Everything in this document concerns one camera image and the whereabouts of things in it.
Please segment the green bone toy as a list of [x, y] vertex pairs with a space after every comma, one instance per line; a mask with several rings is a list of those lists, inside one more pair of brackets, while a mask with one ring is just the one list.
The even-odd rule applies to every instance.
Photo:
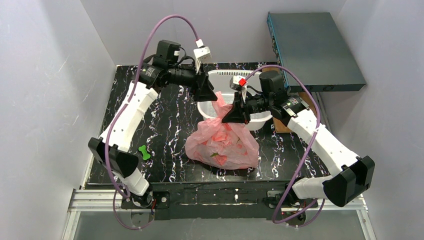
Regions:
[[138, 147], [138, 151], [141, 153], [141, 155], [142, 155], [142, 159], [143, 159], [144, 161], [147, 161], [147, 160], [149, 160], [149, 159], [151, 158], [151, 155], [150, 155], [150, 153], [148, 152], [148, 150], [147, 150], [147, 146], [146, 146], [146, 145], [139, 146], [139, 147]]

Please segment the grey metal box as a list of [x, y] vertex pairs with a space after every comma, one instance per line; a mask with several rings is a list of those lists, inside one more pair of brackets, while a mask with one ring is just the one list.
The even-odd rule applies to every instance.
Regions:
[[278, 65], [309, 92], [356, 92], [366, 80], [329, 12], [268, 13]]

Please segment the pink plastic bag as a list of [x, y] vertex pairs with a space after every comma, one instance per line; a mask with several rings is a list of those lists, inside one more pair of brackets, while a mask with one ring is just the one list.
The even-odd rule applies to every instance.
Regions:
[[232, 108], [220, 91], [211, 103], [217, 117], [197, 124], [197, 130], [186, 140], [187, 157], [224, 170], [257, 168], [259, 144], [242, 123], [223, 123], [222, 118]]

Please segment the wooden board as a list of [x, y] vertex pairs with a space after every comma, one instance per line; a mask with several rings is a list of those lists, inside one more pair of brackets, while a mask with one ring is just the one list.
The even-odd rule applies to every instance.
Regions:
[[[281, 74], [281, 70], [277, 67], [265, 67], [261, 70], [261, 72], [269, 72], [269, 71], [277, 71], [279, 74]], [[294, 94], [299, 95], [309, 105], [315, 117], [317, 117], [317, 110], [311, 98], [307, 95], [307, 93], [302, 91], [302, 92], [297, 92]], [[286, 127], [280, 120], [278, 120], [275, 117], [273, 118], [273, 124], [274, 124], [276, 133], [292, 133], [293, 132], [290, 128]]]

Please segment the aluminium frame rail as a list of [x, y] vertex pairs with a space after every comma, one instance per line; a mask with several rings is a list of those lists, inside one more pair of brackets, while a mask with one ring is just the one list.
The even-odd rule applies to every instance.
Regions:
[[[116, 199], [118, 202], [113, 203], [114, 192], [114, 190], [74, 190], [67, 210], [68, 217], [62, 239], [71, 240], [74, 238], [80, 213], [82, 212], [112, 212], [113, 209], [118, 213], [149, 214], [151, 212], [149, 209], [121, 209], [122, 198], [118, 196]], [[363, 195], [355, 198], [343, 208], [337, 207], [332, 203], [325, 203], [321, 210], [324, 215], [344, 212], [355, 212], [359, 221], [359, 228], [365, 240], [375, 240], [377, 238], [368, 216], [368, 207]], [[313, 237], [319, 234], [337, 237], [343, 234], [352, 235], [358, 231], [357, 226], [336, 226], [337, 223], [338, 221], [335, 219], [326, 218], [323, 221], [319, 220], [318, 224], [310, 224], [308, 227], [295, 228], [288, 225], [285, 227], [294, 233], [302, 233], [303, 235], [306, 232], [310, 232]]]

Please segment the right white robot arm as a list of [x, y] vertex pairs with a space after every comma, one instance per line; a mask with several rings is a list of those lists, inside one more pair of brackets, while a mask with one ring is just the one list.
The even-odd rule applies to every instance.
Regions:
[[371, 186], [375, 162], [360, 157], [344, 146], [320, 123], [317, 111], [298, 95], [288, 95], [283, 89], [282, 75], [277, 71], [259, 74], [261, 90], [247, 95], [247, 79], [233, 76], [229, 86], [235, 91], [232, 109], [223, 117], [223, 123], [248, 124], [252, 114], [270, 112], [302, 140], [322, 160], [329, 175], [325, 177], [298, 177], [286, 184], [280, 200], [289, 203], [303, 199], [326, 199], [338, 207], [361, 195]]

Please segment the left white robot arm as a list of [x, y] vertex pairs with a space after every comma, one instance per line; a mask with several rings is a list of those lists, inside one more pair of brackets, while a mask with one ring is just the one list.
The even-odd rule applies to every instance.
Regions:
[[156, 53], [141, 60], [122, 105], [109, 126], [100, 136], [92, 137], [88, 142], [94, 158], [106, 168], [109, 176], [117, 176], [121, 180], [127, 190], [125, 197], [141, 197], [149, 192], [150, 184], [138, 169], [139, 159], [130, 154], [129, 149], [140, 122], [160, 91], [168, 85], [177, 85], [188, 88], [195, 102], [217, 100], [202, 63], [210, 58], [211, 51], [201, 39], [195, 44], [192, 66], [183, 67], [182, 61], [189, 56], [180, 57], [181, 45], [170, 40], [159, 41]]

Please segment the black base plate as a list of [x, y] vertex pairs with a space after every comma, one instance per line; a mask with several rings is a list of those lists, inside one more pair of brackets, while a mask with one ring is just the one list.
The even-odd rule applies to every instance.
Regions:
[[289, 180], [153, 182], [155, 205], [137, 206], [122, 200], [123, 210], [154, 210], [156, 221], [174, 219], [270, 220]]

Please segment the black marble mat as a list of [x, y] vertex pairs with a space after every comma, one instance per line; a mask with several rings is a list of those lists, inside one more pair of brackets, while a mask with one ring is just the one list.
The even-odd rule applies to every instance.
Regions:
[[[262, 65], [275, 62], [233, 62], [209, 63], [205, 70], [255, 70]], [[118, 66], [115, 72], [109, 101], [103, 118], [103, 132], [114, 118], [122, 104], [129, 83], [135, 77], [137, 66]], [[224, 170], [189, 159], [185, 153], [187, 137], [197, 130], [203, 121], [196, 102], [189, 97], [189, 91], [176, 85], [169, 85], [158, 96], [138, 125], [130, 145], [130, 153], [139, 158], [139, 169], [151, 183], [159, 182], [218, 182], [218, 181], [265, 181], [290, 180], [307, 147], [294, 133], [277, 133], [273, 119], [251, 132], [259, 144], [259, 165], [257, 168]], [[146, 145], [151, 158], [142, 159], [138, 148]], [[298, 177], [324, 177], [329, 171], [321, 159], [310, 151]], [[106, 169], [93, 161], [86, 189], [113, 189]]]

